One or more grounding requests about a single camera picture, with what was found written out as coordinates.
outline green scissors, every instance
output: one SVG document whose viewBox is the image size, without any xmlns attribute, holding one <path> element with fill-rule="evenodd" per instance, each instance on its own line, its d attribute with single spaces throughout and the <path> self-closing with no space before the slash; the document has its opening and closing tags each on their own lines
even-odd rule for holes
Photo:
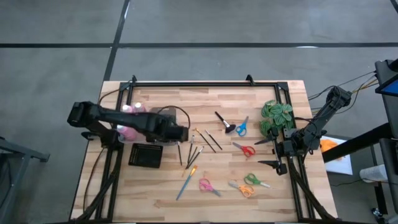
<svg viewBox="0 0 398 224">
<path fill-rule="evenodd" d="M 244 180 L 245 183 L 247 183 L 249 185 L 259 184 L 259 185 L 267 187 L 267 188 L 271 187 L 270 185 L 258 180 L 257 177 L 254 174 L 248 174 L 247 176 L 244 177 L 243 180 Z"/>
</svg>

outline orange object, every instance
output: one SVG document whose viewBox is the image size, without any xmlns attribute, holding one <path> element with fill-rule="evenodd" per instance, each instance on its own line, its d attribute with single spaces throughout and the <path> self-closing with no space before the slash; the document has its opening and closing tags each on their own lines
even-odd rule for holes
<svg viewBox="0 0 398 224">
<path fill-rule="evenodd" d="M 321 152 L 326 152 L 337 145 L 337 143 L 329 139 L 321 140 Z"/>
</svg>

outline scissors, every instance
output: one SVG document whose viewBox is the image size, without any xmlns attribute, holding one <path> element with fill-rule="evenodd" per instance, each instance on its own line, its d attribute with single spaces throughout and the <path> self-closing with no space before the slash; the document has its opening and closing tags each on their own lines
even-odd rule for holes
<svg viewBox="0 0 398 224">
<path fill-rule="evenodd" d="M 230 180 L 228 182 L 228 185 L 240 190 L 242 192 L 243 196 L 245 196 L 245 197 L 250 197 L 252 194 L 254 194 L 254 189 L 250 185 L 240 185 L 239 186 L 238 183 L 234 180 Z"/>
<path fill-rule="evenodd" d="M 251 146 L 241 146 L 240 144 L 236 143 L 236 142 L 232 142 L 232 144 L 240 149 L 242 149 L 243 154 L 246 157 L 251 157 L 256 153 L 256 150 L 254 150 L 253 147 Z"/>
<path fill-rule="evenodd" d="M 235 129 L 235 131 L 241 137 L 246 135 L 246 131 L 247 131 L 246 130 L 246 123 L 248 122 L 248 120 L 249 120 L 249 116 L 247 116 L 246 119 L 243 121 L 243 123 Z"/>
<path fill-rule="evenodd" d="M 248 174 L 247 176 L 244 177 L 243 180 L 244 180 L 245 183 L 247 183 L 249 185 L 259 184 L 259 185 L 267 187 L 267 188 L 271 187 L 270 185 L 258 180 L 257 177 L 254 174 Z"/>
<path fill-rule="evenodd" d="M 214 189 L 213 186 L 211 186 L 210 181 L 206 178 L 199 180 L 199 189 L 211 191 L 217 196 L 221 197 L 221 194 L 218 192 L 218 190 Z"/>
</svg>

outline white bucket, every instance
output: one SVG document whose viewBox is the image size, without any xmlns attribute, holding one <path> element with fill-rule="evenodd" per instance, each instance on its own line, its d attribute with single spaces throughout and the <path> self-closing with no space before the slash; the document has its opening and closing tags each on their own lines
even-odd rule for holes
<svg viewBox="0 0 398 224">
<path fill-rule="evenodd" d="M 374 167 L 369 167 L 366 169 L 361 169 L 361 171 L 359 172 L 359 176 L 363 181 L 367 183 L 375 181 L 382 181 L 382 182 L 388 181 L 386 167 L 384 167 L 384 164 Z"/>
</svg>

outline orange scissors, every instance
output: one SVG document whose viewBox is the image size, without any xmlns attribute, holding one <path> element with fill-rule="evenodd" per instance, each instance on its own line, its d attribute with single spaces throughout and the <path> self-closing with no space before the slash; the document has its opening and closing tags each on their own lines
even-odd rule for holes
<svg viewBox="0 0 398 224">
<path fill-rule="evenodd" d="M 251 146 L 241 146 L 240 144 L 238 144 L 236 142 L 232 142 L 232 145 L 242 149 L 243 154 L 246 157 L 251 157 L 251 156 L 253 156 L 256 153 L 256 150 L 254 150 L 254 148 L 251 147 Z"/>
<path fill-rule="evenodd" d="M 228 182 L 228 185 L 231 187 L 234 187 L 238 190 L 240 190 L 245 197 L 250 197 L 252 194 L 254 194 L 254 188 L 250 185 L 238 185 L 238 183 L 235 180 L 230 180 Z"/>
</svg>

